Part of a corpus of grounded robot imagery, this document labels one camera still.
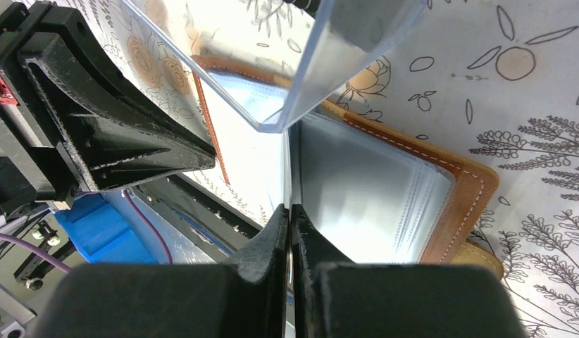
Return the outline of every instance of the purple cable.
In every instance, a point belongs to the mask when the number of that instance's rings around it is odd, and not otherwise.
[[[173,257],[171,257],[171,251],[169,251],[169,248],[167,247],[167,244],[165,243],[165,240],[163,239],[161,234],[157,231],[157,229],[155,228],[153,223],[151,223],[151,221],[140,211],[140,209],[138,209],[136,204],[134,204],[134,201],[132,200],[132,198],[128,194],[127,190],[122,190],[122,193],[123,193],[123,196],[125,197],[125,199],[127,199],[128,203],[130,203],[130,206],[132,207],[132,209],[134,209],[136,214],[138,214],[138,216],[140,218],[142,218],[142,220],[147,224],[149,229],[155,234],[155,236],[159,240],[159,243],[163,247],[163,250],[165,250],[165,255],[167,255],[167,262],[169,264],[173,264]]]
[[[65,272],[65,273],[69,273],[72,270],[72,268],[70,268],[66,264],[62,263],[61,261],[59,261],[57,258],[54,258],[53,256],[49,255],[47,252],[42,251],[41,249],[37,248],[36,246],[32,245],[31,243],[28,243],[27,241],[25,241],[23,239],[19,239],[19,238],[12,236],[10,234],[0,234],[0,239],[4,240],[6,242],[14,243],[15,245],[21,246],[24,249],[32,251],[33,254],[39,256],[40,258],[43,258],[48,263],[52,264],[53,266],[55,266],[56,268],[58,268],[59,270]]]

